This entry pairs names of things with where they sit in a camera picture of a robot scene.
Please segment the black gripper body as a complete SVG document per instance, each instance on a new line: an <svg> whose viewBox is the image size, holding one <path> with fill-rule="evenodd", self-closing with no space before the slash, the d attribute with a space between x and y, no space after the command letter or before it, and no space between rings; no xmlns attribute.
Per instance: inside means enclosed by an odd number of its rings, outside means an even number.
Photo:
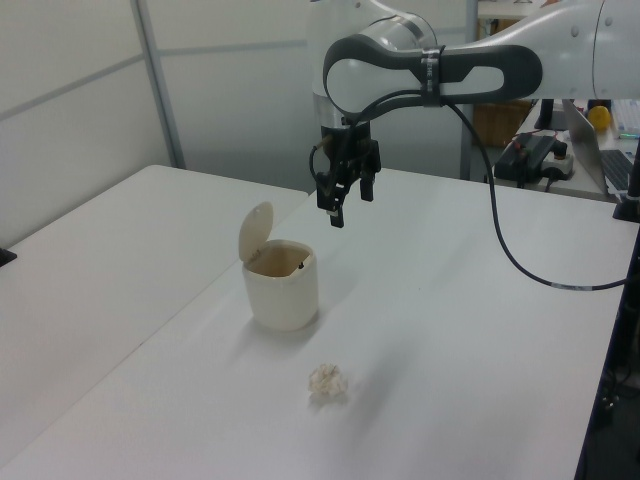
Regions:
<svg viewBox="0 0 640 480"><path fill-rule="evenodd" d="M379 145L369 124L321 127L322 151L329 161L325 176L375 176L381 170Z"/></svg>

